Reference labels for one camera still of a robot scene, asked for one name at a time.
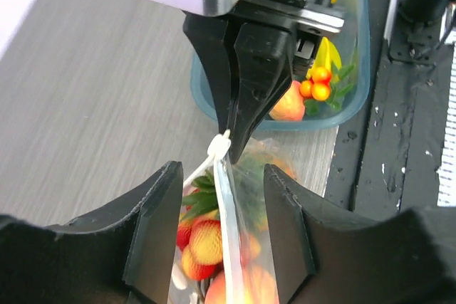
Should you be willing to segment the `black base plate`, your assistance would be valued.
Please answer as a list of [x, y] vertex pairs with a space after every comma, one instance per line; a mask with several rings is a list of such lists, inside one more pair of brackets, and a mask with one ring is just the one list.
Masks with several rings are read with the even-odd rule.
[[339, 127], [324, 197], [384, 220], [437, 206], [453, 48], [440, 38], [449, 7], [432, 23], [433, 0], [368, 0], [369, 96]]

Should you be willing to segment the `small orange cherry cluster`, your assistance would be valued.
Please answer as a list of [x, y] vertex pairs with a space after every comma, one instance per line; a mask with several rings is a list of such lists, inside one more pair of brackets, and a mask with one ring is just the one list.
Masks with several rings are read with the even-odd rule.
[[326, 101], [331, 95], [330, 82], [332, 74], [326, 67], [320, 66], [312, 68], [301, 82], [299, 91], [304, 99], [316, 101]]

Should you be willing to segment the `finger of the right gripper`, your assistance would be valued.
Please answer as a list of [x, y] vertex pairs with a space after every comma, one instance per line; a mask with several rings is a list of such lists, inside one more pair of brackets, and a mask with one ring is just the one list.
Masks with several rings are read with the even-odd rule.
[[239, 161], [253, 131], [291, 85], [295, 43], [295, 28], [241, 26], [234, 43], [237, 84], [227, 125], [231, 163]]

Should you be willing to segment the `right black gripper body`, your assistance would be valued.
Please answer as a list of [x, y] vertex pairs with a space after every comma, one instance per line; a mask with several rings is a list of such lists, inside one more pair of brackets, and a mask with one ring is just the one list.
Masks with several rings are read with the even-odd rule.
[[346, 10], [330, 0], [239, 0], [229, 18], [268, 27], [296, 29], [293, 72], [306, 77], [323, 37], [341, 32]]

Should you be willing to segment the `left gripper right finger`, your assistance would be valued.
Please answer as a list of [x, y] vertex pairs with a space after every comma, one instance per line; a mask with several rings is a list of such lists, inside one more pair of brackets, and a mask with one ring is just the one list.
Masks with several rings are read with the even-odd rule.
[[453, 303], [455, 210], [411, 208], [375, 221], [264, 168], [280, 303]]

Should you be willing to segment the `orange toy pineapple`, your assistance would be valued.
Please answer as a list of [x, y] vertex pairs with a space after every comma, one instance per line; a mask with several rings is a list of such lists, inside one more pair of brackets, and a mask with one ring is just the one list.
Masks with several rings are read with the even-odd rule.
[[[229, 173], [229, 190], [233, 195], [237, 216], [252, 232], [268, 228], [264, 201], [264, 166], [274, 164], [292, 179], [297, 176], [291, 163], [274, 149], [264, 145], [247, 147]], [[218, 209], [213, 168], [208, 167], [190, 183], [192, 189], [183, 196], [186, 212], [180, 218], [195, 219]]]

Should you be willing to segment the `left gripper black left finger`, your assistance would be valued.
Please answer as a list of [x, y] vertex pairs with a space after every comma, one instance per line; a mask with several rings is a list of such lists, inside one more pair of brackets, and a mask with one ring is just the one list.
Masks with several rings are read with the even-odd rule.
[[3, 303], [166, 303], [182, 200], [180, 162], [67, 224], [1, 216]]

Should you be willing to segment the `red cherry bunch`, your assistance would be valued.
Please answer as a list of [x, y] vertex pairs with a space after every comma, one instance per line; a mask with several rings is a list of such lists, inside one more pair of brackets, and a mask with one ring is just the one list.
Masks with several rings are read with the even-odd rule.
[[[194, 281], [208, 279], [223, 264], [221, 223], [216, 217], [218, 213], [218, 210], [214, 210], [194, 219], [180, 216], [176, 244], [182, 252], [182, 269]], [[257, 233], [266, 228], [267, 220], [263, 217], [254, 223], [252, 232], [242, 236], [240, 253], [243, 266], [259, 256], [261, 245]]]

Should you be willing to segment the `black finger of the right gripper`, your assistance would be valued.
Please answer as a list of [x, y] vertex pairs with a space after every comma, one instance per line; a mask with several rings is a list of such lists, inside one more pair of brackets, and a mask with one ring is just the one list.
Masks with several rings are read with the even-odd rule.
[[234, 102], [234, 39], [236, 25], [225, 17], [187, 14], [183, 31], [199, 57], [212, 94], [219, 132], [229, 127]]

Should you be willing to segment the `clear zip top bag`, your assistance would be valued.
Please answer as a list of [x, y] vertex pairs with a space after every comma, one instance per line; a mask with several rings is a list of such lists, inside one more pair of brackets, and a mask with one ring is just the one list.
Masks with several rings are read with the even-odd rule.
[[[274, 263], [269, 237], [266, 231], [256, 237], [261, 252], [253, 261], [243, 266], [241, 263], [241, 238], [251, 232], [237, 216], [233, 195], [229, 190], [229, 173], [234, 165], [229, 158], [231, 147], [230, 131], [216, 135], [207, 148], [207, 158], [186, 178], [182, 197], [189, 194], [190, 183], [208, 167], [213, 168], [217, 204], [222, 230], [223, 264], [212, 276], [203, 281], [188, 278], [181, 265], [182, 252], [177, 247], [172, 266], [169, 303], [278, 303]], [[279, 152], [272, 140], [248, 142], [247, 147], [264, 145]]]

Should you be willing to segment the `teal plastic tray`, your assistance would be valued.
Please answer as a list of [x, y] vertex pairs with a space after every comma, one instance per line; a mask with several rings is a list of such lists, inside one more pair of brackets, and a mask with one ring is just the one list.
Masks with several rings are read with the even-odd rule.
[[[370, 90], [368, 0], [241, 0], [226, 15], [189, 14], [191, 89], [221, 130], [321, 130], [340, 125]], [[327, 68], [325, 100], [306, 99], [300, 120], [270, 115], [279, 93]]]

